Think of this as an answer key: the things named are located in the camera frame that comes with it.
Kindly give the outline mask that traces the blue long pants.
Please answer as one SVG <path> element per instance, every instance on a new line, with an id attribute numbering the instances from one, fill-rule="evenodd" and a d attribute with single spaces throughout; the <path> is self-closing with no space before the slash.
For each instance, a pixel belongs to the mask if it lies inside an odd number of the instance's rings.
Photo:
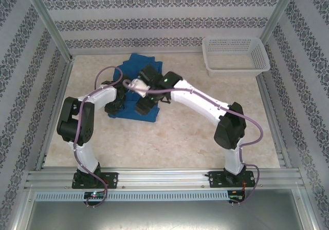
<path id="1" fill-rule="evenodd" d="M 146 66 L 152 65 L 158 72 L 162 73 L 162 62 L 155 61 L 154 57 L 147 57 L 139 54 L 131 54 L 130 58 L 127 61 L 124 61 L 122 65 L 118 67 L 123 72 L 123 79 L 135 79 L 138 77 L 138 73 Z M 135 111 L 136 102 L 140 99 L 140 95 L 137 93 L 133 93 L 127 90 L 126 99 L 124 102 L 125 109 L 123 111 L 118 112 L 116 115 L 108 116 L 110 118 L 124 118 L 138 121 L 146 121 L 146 122 L 155 122 L 159 107 L 154 107 L 147 115 L 140 115 Z"/>

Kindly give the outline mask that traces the white plastic mesh basket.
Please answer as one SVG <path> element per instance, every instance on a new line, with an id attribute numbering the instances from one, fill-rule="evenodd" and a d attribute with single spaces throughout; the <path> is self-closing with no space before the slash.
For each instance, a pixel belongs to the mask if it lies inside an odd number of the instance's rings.
<path id="1" fill-rule="evenodd" d="M 265 46 L 259 38 L 205 37 L 204 63 L 210 77 L 256 77 L 270 70 Z"/>

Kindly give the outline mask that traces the left small circuit board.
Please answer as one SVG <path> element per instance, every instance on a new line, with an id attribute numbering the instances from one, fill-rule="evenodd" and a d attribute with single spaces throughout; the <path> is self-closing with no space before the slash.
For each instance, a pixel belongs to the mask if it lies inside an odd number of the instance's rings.
<path id="1" fill-rule="evenodd" d="M 102 200 L 105 196 L 105 193 L 102 191 L 88 191 L 84 193 L 84 199 L 87 200 Z"/>

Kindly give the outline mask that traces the small circuit board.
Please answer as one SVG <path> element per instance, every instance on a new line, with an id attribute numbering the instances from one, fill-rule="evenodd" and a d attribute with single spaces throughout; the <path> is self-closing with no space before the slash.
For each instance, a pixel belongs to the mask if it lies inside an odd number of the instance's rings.
<path id="1" fill-rule="evenodd" d="M 245 191 L 244 190 L 230 190 L 228 191 L 228 197 L 230 201 L 233 202 L 242 202 L 245 200 Z"/>
<path id="2" fill-rule="evenodd" d="M 87 200 L 102 200 L 105 196 L 105 193 L 102 191 L 88 191 L 84 193 L 84 199 Z"/>

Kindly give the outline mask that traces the grey metal panel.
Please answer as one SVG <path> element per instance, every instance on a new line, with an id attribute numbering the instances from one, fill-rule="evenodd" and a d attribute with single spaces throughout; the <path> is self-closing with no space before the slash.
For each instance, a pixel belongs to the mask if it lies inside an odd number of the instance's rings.
<path id="1" fill-rule="evenodd" d="M 296 210 L 223 201 L 36 202 L 27 230 L 304 230 Z"/>

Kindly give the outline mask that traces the right small circuit board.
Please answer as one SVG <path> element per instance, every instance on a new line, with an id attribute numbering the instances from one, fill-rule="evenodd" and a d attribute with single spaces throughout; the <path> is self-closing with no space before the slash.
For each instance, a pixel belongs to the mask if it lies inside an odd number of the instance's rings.
<path id="1" fill-rule="evenodd" d="M 230 190 L 228 191 L 228 197 L 230 201 L 233 202 L 242 202 L 245 200 L 245 191 L 244 190 Z"/>

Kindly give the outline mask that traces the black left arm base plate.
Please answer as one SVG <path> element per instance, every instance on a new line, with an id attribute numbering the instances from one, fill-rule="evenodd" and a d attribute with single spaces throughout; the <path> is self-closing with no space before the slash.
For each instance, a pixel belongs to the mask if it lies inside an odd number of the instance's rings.
<path id="1" fill-rule="evenodd" d="M 102 172 L 98 177 L 106 184 L 109 189 L 116 189 L 118 182 L 118 173 Z M 104 189 L 103 183 L 89 173 L 76 172 L 74 174 L 72 185 L 73 189 Z"/>

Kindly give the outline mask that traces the aluminium mounting rail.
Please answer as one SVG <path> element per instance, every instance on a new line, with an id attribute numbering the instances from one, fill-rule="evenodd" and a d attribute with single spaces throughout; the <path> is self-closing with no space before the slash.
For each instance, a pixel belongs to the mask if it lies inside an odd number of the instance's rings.
<path id="1" fill-rule="evenodd" d="M 117 190 L 202 190 L 209 189 L 208 172 L 204 169 L 142 169 L 102 168 L 104 172 L 118 173 Z M 34 191 L 72 190 L 73 167 L 45 167 L 27 174 L 24 189 Z M 257 189 L 304 188 L 298 168 L 260 169 Z"/>

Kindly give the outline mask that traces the aluminium frame post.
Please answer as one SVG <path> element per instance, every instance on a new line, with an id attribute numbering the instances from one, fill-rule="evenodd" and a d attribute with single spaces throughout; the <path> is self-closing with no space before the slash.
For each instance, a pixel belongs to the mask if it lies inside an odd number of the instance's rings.
<path id="1" fill-rule="evenodd" d="M 44 23 L 45 27 L 48 29 L 51 37 L 53 38 L 57 48 L 60 50 L 62 56 L 64 57 L 66 62 L 70 62 L 72 59 L 72 55 L 69 52 L 67 45 L 65 44 L 64 39 L 62 38 L 54 20 L 52 19 L 49 11 L 46 8 L 43 0 L 30 0 L 36 9 L 39 17 Z"/>
<path id="2" fill-rule="evenodd" d="M 260 40 L 265 45 L 268 39 L 270 38 L 274 28 L 276 27 L 277 23 L 279 22 L 282 14 L 284 13 L 285 8 L 289 4 L 290 0 L 278 0 L 278 3 L 272 12 L 265 28 L 260 35 Z"/>

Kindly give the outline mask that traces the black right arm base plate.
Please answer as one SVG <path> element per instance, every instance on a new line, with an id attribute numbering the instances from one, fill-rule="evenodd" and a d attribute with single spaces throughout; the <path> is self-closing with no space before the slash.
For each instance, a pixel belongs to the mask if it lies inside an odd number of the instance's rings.
<path id="1" fill-rule="evenodd" d="M 242 171 L 238 175 L 224 171 L 208 172 L 211 188 L 251 188 L 255 185 L 255 176 L 252 171 Z"/>

